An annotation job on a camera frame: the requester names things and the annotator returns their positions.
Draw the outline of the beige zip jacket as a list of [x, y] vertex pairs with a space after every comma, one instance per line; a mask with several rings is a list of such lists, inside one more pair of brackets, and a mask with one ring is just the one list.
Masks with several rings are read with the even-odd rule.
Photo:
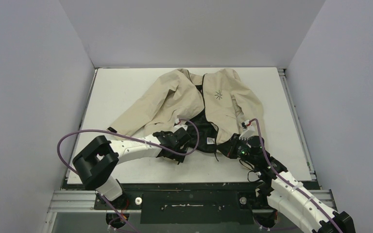
[[191, 147], [206, 153], [228, 155], [243, 122], [266, 136], [263, 106], [238, 73], [224, 68], [196, 75], [179, 68], [165, 73], [108, 127], [125, 136], [143, 129], [146, 135], [169, 131], [176, 119], [186, 119]]

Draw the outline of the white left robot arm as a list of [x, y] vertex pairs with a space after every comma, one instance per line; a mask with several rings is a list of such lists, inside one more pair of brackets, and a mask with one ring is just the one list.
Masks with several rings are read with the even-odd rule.
[[182, 162], [187, 154], [191, 136], [185, 124], [175, 125], [171, 131], [154, 132], [131, 140], [108, 140], [95, 137], [73, 159], [72, 163], [85, 189], [95, 190], [113, 208], [121, 208], [126, 196], [119, 181], [112, 176], [116, 165], [143, 158], [165, 157]]

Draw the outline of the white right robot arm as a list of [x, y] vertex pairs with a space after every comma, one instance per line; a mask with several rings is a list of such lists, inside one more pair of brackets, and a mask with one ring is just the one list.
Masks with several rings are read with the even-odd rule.
[[354, 233], [352, 217], [338, 212], [314, 196], [264, 146], [264, 139], [237, 134], [217, 149], [230, 159], [239, 159], [258, 174], [263, 184], [255, 195], [256, 203], [283, 214], [304, 233]]

